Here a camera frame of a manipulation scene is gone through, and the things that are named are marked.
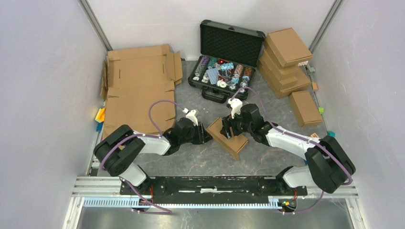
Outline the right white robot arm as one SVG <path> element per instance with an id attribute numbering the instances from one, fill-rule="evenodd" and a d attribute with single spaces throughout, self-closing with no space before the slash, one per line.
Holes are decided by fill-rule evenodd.
<path id="1" fill-rule="evenodd" d="M 276 189 L 280 194 L 287 195 L 301 186 L 317 186 L 332 194 L 352 183 L 356 168 L 334 137 L 310 137 L 286 130 L 265 121 L 256 104 L 243 105 L 233 99 L 226 106 L 231 113 L 222 118 L 220 131 L 226 138 L 249 133 L 256 142 L 286 150 L 307 162 L 303 167 L 287 167 L 277 175 Z"/>

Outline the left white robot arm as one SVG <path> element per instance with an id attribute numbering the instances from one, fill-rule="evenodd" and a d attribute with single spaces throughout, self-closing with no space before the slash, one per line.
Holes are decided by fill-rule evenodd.
<path id="1" fill-rule="evenodd" d="M 202 145 L 212 140 L 201 122 L 194 123 L 181 118 L 174 127 L 166 130 L 162 136 L 143 134 L 122 125 L 107 138 L 97 144 L 93 150 L 100 167 L 112 177 L 121 177 L 128 181 L 138 194 L 145 194 L 150 188 L 150 178 L 146 172 L 134 163 L 139 154 L 169 156 L 183 144 Z"/>

